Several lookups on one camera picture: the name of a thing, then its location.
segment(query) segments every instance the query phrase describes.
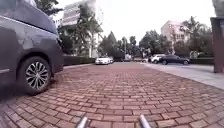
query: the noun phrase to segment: hedge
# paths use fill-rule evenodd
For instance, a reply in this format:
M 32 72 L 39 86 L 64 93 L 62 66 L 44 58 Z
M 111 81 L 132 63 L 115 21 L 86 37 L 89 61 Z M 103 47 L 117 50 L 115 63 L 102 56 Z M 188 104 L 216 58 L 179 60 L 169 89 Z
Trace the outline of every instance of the hedge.
M 94 62 L 95 62 L 95 58 L 64 56 L 64 66 L 92 64 Z
M 214 58 L 191 59 L 191 64 L 214 65 Z

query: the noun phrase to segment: car wheel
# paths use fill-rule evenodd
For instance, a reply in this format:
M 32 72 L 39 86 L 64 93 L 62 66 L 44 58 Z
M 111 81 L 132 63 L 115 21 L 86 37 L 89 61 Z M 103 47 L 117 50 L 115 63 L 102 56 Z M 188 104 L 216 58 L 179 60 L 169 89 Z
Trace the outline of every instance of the car wheel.
M 167 65 L 168 62 L 166 60 L 163 61 L 163 65 Z
M 189 63 L 188 63 L 188 61 L 184 61 L 184 65 L 188 65 Z
M 47 89 L 51 80 L 51 68 L 41 57 L 25 60 L 18 72 L 18 84 L 28 95 L 37 95 Z
M 154 60 L 154 62 L 153 62 L 154 64 L 158 64 L 158 61 L 157 60 Z

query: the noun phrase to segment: paved plaza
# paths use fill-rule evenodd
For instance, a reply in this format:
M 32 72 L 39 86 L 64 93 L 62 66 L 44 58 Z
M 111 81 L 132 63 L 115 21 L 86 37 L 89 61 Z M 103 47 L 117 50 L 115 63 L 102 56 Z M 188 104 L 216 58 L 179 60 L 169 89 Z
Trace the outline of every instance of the paved plaza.
M 48 91 L 1 103 L 0 122 L 12 128 L 224 127 L 224 91 L 138 63 L 68 68 Z

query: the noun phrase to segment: sky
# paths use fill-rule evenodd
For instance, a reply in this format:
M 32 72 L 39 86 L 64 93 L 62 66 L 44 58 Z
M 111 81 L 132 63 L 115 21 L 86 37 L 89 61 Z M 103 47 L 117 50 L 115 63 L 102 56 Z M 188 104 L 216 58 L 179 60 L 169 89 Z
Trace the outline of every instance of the sky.
M 58 0 L 59 7 L 80 0 Z M 168 21 L 184 21 L 190 16 L 210 25 L 215 16 L 212 0 L 97 0 L 104 12 L 104 34 L 113 31 L 117 39 L 136 36 L 141 40 L 146 31 L 156 30 Z

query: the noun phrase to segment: building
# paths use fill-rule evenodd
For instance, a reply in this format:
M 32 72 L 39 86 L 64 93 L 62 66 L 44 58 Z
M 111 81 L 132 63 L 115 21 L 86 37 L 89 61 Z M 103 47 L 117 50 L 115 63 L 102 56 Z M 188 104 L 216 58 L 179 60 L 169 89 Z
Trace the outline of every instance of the building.
M 166 36 L 168 40 L 173 41 L 174 35 L 176 36 L 176 41 L 187 41 L 188 36 L 180 31 L 182 26 L 181 22 L 177 21 L 167 21 L 161 28 L 161 34 Z
M 56 28 L 62 26 L 63 14 L 64 14 L 64 12 L 60 11 L 56 15 L 50 16 L 50 18 L 53 20 Z
M 87 4 L 90 7 L 90 10 L 95 14 L 95 19 L 99 24 L 102 24 L 104 15 L 102 9 L 99 7 L 97 0 L 82 0 L 70 5 L 65 6 L 64 8 L 64 17 L 62 25 L 73 25 L 76 24 L 79 18 L 79 6 Z
M 95 19 L 97 20 L 97 23 L 99 25 L 99 28 L 101 29 L 101 32 L 103 32 L 101 25 L 103 24 L 103 19 L 104 19 L 104 14 L 102 9 L 100 8 L 97 0 L 82 0 L 78 1 L 75 3 L 72 3 L 70 5 L 65 6 L 64 8 L 64 15 L 63 15 L 63 20 L 62 20 L 62 25 L 75 25 L 77 24 L 77 21 L 80 16 L 80 9 L 79 6 L 87 4 L 90 8 L 90 10 L 94 13 Z M 102 40 L 102 36 L 100 33 L 94 35 L 93 37 L 96 48 L 99 45 L 99 42 Z M 97 49 L 89 49 L 89 57 L 98 57 L 98 52 Z

